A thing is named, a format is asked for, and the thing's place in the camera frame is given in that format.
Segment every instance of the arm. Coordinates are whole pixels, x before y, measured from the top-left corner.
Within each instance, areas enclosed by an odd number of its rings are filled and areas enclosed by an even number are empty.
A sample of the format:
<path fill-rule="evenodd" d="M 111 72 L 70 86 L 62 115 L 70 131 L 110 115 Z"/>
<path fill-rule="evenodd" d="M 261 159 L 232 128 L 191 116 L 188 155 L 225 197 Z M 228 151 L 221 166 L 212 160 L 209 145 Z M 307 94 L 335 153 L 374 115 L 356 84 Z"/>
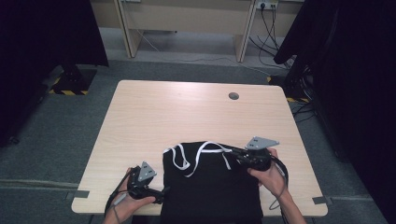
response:
<path fill-rule="evenodd" d="M 275 149 L 268 148 L 268 150 L 273 156 L 277 157 Z M 247 172 L 259 179 L 259 186 L 264 185 L 277 198 L 290 224 L 306 223 L 300 209 L 295 204 L 288 188 L 285 186 L 286 183 L 283 176 L 277 170 L 274 162 L 272 162 L 271 167 L 265 172 L 254 169 L 247 169 Z"/>
<path fill-rule="evenodd" d="M 120 193 L 113 200 L 110 208 L 108 208 L 103 224 L 120 224 L 128 219 L 140 207 L 153 203 L 155 201 L 154 197 L 147 197 L 140 200 L 135 200 L 128 194 L 128 192 L 123 192 L 127 190 L 126 184 L 128 182 L 128 179 L 129 177 L 126 178 L 120 186 Z"/>

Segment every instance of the hazard tape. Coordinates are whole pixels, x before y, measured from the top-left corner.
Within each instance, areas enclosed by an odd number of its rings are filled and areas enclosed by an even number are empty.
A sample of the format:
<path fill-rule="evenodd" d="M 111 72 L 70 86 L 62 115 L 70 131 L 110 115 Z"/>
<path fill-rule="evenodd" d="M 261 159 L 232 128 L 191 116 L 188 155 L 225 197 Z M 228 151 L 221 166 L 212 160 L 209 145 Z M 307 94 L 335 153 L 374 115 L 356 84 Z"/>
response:
<path fill-rule="evenodd" d="M 267 77 L 267 82 L 269 83 L 271 81 L 271 77 Z M 300 103 L 309 103 L 309 100 L 307 98 L 292 98 L 286 96 L 286 99 L 288 102 L 300 102 Z"/>
<path fill-rule="evenodd" d="M 56 91 L 50 90 L 49 93 L 60 94 L 60 95 L 86 95 L 88 91 Z"/>

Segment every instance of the human hand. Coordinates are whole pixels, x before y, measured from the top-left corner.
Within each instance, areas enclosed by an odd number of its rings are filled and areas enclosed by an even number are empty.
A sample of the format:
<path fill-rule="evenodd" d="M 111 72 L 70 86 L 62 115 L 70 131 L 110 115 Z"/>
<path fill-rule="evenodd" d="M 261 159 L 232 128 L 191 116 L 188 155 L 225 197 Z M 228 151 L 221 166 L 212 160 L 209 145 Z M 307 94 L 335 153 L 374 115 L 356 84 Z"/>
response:
<path fill-rule="evenodd" d="M 154 203 L 155 197 L 146 197 L 143 199 L 135 200 L 133 199 L 129 193 L 127 192 L 127 183 L 129 180 L 129 176 L 124 180 L 122 185 L 119 188 L 119 194 L 117 197 L 111 202 L 111 206 L 109 211 L 106 212 L 106 217 L 104 220 L 104 224 L 109 223 L 122 223 L 126 219 L 128 219 L 137 209 L 143 207 L 144 205 Z M 114 205 L 114 202 L 117 202 L 120 197 L 124 197 L 119 203 Z"/>
<path fill-rule="evenodd" d="M 268 148 L 271 155 L 277 157 L 276 149 Z M 278 171 L 274 161 L 271 161 L 271 167 L 266 171 L 258 171 L 248 168 L 247 172 L 259 179 L 259 186 L 264 185 L 276 198 L 278 198 L 286 188 L 286 182 L 283 175 Z"/>

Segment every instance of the white drawstring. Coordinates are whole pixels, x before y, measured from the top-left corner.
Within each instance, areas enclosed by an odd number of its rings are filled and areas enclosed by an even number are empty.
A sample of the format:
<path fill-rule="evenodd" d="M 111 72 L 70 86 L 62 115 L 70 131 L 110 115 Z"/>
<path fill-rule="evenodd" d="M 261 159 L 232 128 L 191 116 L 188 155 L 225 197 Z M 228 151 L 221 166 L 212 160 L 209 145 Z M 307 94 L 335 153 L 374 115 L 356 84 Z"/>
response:
<path fill-rule="evenodd" d="M 218 147 L 220 147 L 220 148 L 216 148 L 216 149 L 208 149 L 208 148 L 205 148 L 205 147 L 206 147 L 207 145 L 209 145 L 209 144 L 213 144 L 213 145 L 218 146 Z M 183 166 L 178 166 L 178 165 L 176 164 L 176 161 L 175 161 L 175 157 L 176 157 L 176 147 L 168 148 L 168 149 L 164 150 L 163 153 L 166 153 L 166 152 L 172 150 L 172 152 L 173 152 L 173 163 L 174 163 L 174 165 L 175 165 L 179 170 L 186 170 L 187 168 L 190 167 L 191 164 L 190 164 L 190 163 L 187 161 L 187 159 L 186 159 L 186 156 L 185 156 L 185 154 L 184 154 L 184 147 L 183 147 L 181 144 L 177 144 L 177 147 L 180 148 L 181 156 L 183 157 Z M 191 174 L 185 175 L 185 176 L 186 176 L 186 177 L 190 177 L 190 176 L 192 176 L 192 175 L 194 174 L 196 168 L 198 167 L 198 163 L 199 163 L 199 159 L 200 159 L 201 153 L 222 153 L 222 152 L 231 152 L 231 151 L 232 151 L 231 149 L 226 148 L 226 147 L 223 147 L 222 145 L 219 145 L 219 144 L 217 144 L 217 143 L 214 143 L 214 142 L 204 142 L 204 143 L 198 148 L 197 155 L 196 155 L 196 157 L 195 157 L 195 167 L 194 167 L 194 170 L 192 171 Z M 231 166 L 230 166 L 230 164 L 228 163 L 227 159 L 225 158 L 224 154 L 222 154 L 222 157 L 223 157 L 223 159 L 224 159 L 224 161 L 225 161 L 225 164 L 226 164 L 226 166 L 227 166 L 227 169 L 231 170 Z"/>

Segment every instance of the controller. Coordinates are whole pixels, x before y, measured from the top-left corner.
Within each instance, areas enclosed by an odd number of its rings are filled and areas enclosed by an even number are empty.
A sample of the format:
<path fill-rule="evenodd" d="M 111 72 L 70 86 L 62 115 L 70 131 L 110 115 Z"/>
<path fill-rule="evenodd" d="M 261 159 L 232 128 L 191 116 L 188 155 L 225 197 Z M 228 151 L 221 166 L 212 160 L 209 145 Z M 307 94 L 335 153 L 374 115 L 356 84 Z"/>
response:
<path fill-rule="evenodd" d="M 131 168 L 127 183 L 129 195 L 133 199 L 142 199 L 148 196 L 153 196 L 155 197 L 154 203 L 163 203 L 163 197 L 167 189 L 158 191 L 156 189 L 149 188 L 149 183 L 155 175 L 157 175 L 157 173 L 154 172 L 154 170 L 145 161 L 143 161 L 142 167 L 136 166 L 135 168 Z"/>
<path fill-rule="evenodd" d="M 230 154 L 249 168 L 266 171 L 271 167 L 273 159 L 267 148 L 278 144 L 277 141 L 255 136 L 247 143 L 245 149 L 232 147 Z"/>

